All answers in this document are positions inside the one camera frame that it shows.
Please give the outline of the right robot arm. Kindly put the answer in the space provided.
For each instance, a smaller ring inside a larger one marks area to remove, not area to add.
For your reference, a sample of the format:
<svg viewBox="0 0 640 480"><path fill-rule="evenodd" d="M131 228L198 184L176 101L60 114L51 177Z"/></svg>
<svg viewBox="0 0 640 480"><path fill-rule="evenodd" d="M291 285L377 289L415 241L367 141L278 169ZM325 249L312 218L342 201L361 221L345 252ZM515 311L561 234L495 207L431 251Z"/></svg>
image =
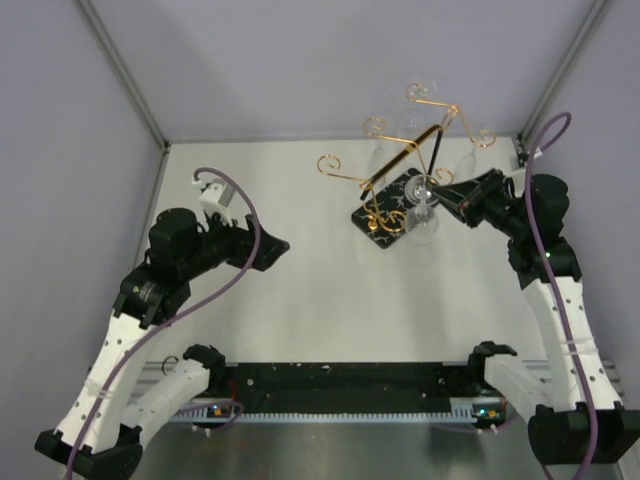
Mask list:
<svg viewBox="0 0 640 480"><path fill-rule="evenodd" d="M526 421L534 456L545 466L616 463L639 438L639 413L624 407L609 380L583 302L577 256L562 235L568 187L526 174L521 195L497 169L438 186L435 197L461 223L483 222L506 235L508 261L533 312L549 365L543 385L507 345L486 341L469 357L476 394L501 393Z"/></svg>

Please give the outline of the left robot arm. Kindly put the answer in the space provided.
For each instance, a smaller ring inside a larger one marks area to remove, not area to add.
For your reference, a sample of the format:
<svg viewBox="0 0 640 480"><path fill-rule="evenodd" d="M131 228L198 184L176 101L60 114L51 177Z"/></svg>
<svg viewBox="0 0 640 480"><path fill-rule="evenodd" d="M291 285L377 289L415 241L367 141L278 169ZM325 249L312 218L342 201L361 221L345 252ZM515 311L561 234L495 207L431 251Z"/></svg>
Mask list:
<svg viewBox="0 0 640 480"><path fill-rule="evenodd" d="M253 215L246 221L241 228L213 215L201 225L186 208L159 214L143 262L121 282L81 393L56 428L40 433L38 452L85 479L128 479L150 440L184 405L224 390L224 355L195 344L164 379L139 400L130 399L149 354L189 299L192 280L221 264L241 274L264 272L289 250Z"/></svg>

